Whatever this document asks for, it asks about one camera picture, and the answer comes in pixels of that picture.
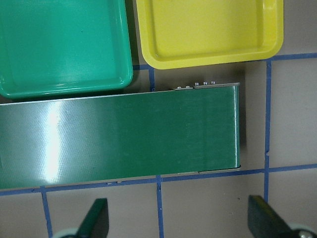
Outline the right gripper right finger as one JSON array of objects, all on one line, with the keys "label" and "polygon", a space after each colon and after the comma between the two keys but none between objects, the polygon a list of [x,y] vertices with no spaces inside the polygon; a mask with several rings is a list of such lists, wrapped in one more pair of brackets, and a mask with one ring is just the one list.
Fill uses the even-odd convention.
[{"label": "right gripper right finger", "polygon": [[259,195],[248,197],[248,228],[254,238],[296,238],[297,231]]}]

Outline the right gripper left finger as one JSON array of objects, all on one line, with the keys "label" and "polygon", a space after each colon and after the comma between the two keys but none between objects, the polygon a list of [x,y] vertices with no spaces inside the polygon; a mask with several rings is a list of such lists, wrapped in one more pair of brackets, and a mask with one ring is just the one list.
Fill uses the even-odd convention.
[{"label": "right gripper left finger", "polygon": [[106,238],[109,232],[108,202],[96,199],[76,232],[77,238]]}]

